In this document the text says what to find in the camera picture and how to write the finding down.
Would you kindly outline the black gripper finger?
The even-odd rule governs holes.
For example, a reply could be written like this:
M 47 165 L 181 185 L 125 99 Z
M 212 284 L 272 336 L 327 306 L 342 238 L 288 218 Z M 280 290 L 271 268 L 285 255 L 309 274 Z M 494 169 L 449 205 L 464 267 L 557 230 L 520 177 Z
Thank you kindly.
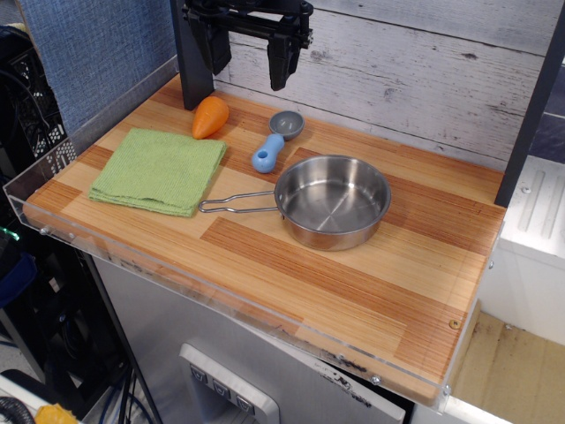
M 209 26 L 205 31 L 205 47 L 207 68 L 218 75 L 231 60 L 229 31 Z
M 286 87 L 288 78 L 297 69 L 300 48 L 299 40 L 294 37 L 279 34 L 269 37 L 267 56 L 270 86 L 273 91 Z

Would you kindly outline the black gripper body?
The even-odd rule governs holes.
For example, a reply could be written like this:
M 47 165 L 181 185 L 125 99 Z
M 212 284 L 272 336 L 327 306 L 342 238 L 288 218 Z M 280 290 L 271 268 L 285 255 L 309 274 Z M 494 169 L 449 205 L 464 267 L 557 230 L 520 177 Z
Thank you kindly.
M 197 43 L 207 48 L 228 42 L 230 32 L 289 37 L 301 49 L 313 38 L 313 5 L 306 1 L 187 1 L 182 12 Z

